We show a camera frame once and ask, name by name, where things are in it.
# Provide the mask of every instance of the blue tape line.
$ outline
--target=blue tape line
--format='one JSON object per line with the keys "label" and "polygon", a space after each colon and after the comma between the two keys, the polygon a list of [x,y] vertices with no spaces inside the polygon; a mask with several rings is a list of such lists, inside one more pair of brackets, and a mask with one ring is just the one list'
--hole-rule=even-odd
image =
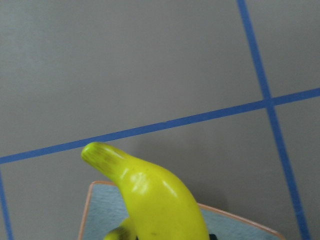
{"label": "blue tape line", "polygon": [[222,118],[222,117],[231,116],[235,114],[254,111],[258,109],[263,109],[265,107],[266,106],[264,101],[255,101],[255,102],[251,102],[243,105],[238,105],[238,106],[228,107],[220,110],[205,112],[197,115],[182,117],[182,118],[178,118],[170,121],[159,122],[159,123],[131,128],[123,131],[108,133],[100,136],[85,138],[85,139],[72,141],[68,143],[44,147],[36,150],[21,152],[21,153],[9,155],[9,156],[3,156],[3,157],[0,157],[0,164],[11,163],[19,160],[35,158],[43,155],[76,149],[76,148],[84,147],[85,145],[91,142],[108,142],[108,141],[113,141],[117,139],[133,137],[136,135],[147,134],[147,133],[156,132],[160,130],[171,129],[171,128],[180,127],[188,124],[194,124],[194,123],[199,123],[207,120],[212,120],[212,119]]}
{"label": "blue tape line", "polygon": [[0,169],[0,201],[1,201],[2,215],[3,215],[3,219],[4,219],[7,239],[14,240],[14,235],[13,235],[13,231],[11,228],[9,211],[8,211],[8,206],[7,206],[7,201],[6,201],[4,184],[3,184],[2,176],[1,176],[1,169]]}
{"label": "blue tape line", "polygon": [[285,96],[278,96],[272,99],[274,105],[288,104],[296,101],[320,97],[320,87],[312,90],[301,91]]}
{"label": "blue tape line", "polygon": [[[244,0],[238,0],[238,7],[241,14],[242,22],[244,25],[244,29],[247,35],[247,40],[249,43],[252,59],[254,62],[254,67],[256,70],[256,74],[260,83],[260,88],[262,91],[263,98],[265,99],[266,103],[266,109],[269,116],[270,124],[272,127],[273,135],[275,138],[278,154],[281,160],[282,168],[285,174],[287,186],[290,191],[291,201],[293,204],[293,208],[295,211],[296,219],[299,225],[300,234],[302,239],[304,240],[311,240],[311,236],[309,233],[307,220],[304,214],[303,206],[300,200],[300,196],[298,193],[298,188],[295,180],[295,176],[291,167],[291,163],[287,154],[285,141],[281,132],[280,124],[278,121],[277,113],[275,110],[275,105],[271,97],[271,92],[268,86],[267,77],[265,74],[265,70],[263,67],[263,63],[261,60],[261,56],[259,53],[258,44],[256,41],[255,33],[252,27],[251,19],[249,16],[249,12],[247,9],[246,2]],[[297,98],[298,95],[290,95],[293,98]],[[287,96],[287,98],[276,98],[276,101],[281,102],[286,99],[287,101],[290,100],[290,98]]]}

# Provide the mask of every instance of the light blue tray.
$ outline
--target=light blue tray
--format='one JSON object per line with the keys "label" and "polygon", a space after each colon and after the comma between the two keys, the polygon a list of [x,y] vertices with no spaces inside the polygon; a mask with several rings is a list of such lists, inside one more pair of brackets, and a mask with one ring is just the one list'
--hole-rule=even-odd
{"label": "light blue tray", "polygon": [[[285,240],[278,232],[258,223],[210,206],[199,206],[209,233],[215,234],[218,240]],[[103,240],[127,216],[119,189],[111,182],[93,182],[89,188],[78,240]]]}

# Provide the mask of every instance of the grid line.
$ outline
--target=grid line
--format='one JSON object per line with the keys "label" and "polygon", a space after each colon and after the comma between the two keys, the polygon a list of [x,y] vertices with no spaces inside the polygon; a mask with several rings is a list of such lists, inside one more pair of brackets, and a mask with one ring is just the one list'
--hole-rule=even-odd
{"label": "grid line", "polygon": [[6,230],[6,237],[8,240],[14,240],[14,235],[13,235],[13,231],[12,231],[12,227],[11,227],[11,221],[10,221],[10,217],[9,217],[8,205],[7,205],[7,201],[6,201],[4,183],[3,183],[2,175],[1,175],[1,168],[0,168],[0,201],[1,201],[1,207],[2,207],[4,226],[5,226],[5,230]]}
{"label": "grid line", "polygon": [[269,121],[271,124],[276,148],[284,171],[287,187],[290,192],[293,209],[295,212],[296,220],[299,226],[300,235],[303,240],[311,240],[311,236],[308,229],[303,204],[300,199],[295,175],[291,166],[291,162],[287,153],[284,137],[281,132],[281,127],[277,117],[274,102],[271,100],[272,95],[268,85],[267,76],[263,66],[263,62],[260,56],[259,47],[257,44],[255,32],[251,23],[250,15],[245,0],[238,0],[238,7],[242,18],[242,23],[247,36],[249,48],[251,51],[252,60],[254,63],[257,78],[260,84],[263,98],[266,100],[266,110],[268,113]]}

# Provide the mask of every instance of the plastic banana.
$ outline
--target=plastic banana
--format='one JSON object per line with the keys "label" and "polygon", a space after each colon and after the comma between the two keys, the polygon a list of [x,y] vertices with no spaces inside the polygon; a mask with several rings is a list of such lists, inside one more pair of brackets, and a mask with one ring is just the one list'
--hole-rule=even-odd
{"label": "plastic banana", "polygon": [[103,240],[136,240],[134,223],[128,217],[117,228],[111,230]]}
{"label": "plastic banana", "polygon": [[196,200],[167,169],[103,142],[85,146],[81,157],[117,185],[132,223],[126,229],[139,240],[209,240]]}

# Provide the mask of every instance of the gray floor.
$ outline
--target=gray floor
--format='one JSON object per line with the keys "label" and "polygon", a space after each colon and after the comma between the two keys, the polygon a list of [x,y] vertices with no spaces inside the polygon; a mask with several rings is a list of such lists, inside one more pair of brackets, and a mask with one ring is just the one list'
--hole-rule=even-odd
{"label": "gray floor", "polygon": [[[0,6],[0,157],[263,99],[236,1]],[[247,6],[272,96],[319,88],[320,3]],[[314,240],[319,105],[315,97],[275,107]],[[110,144],[170,169],[198,202],[301,239],[265,109]],[[106,180],[80,152],[0,165],[15,240],[77,238],[88,187]]]}

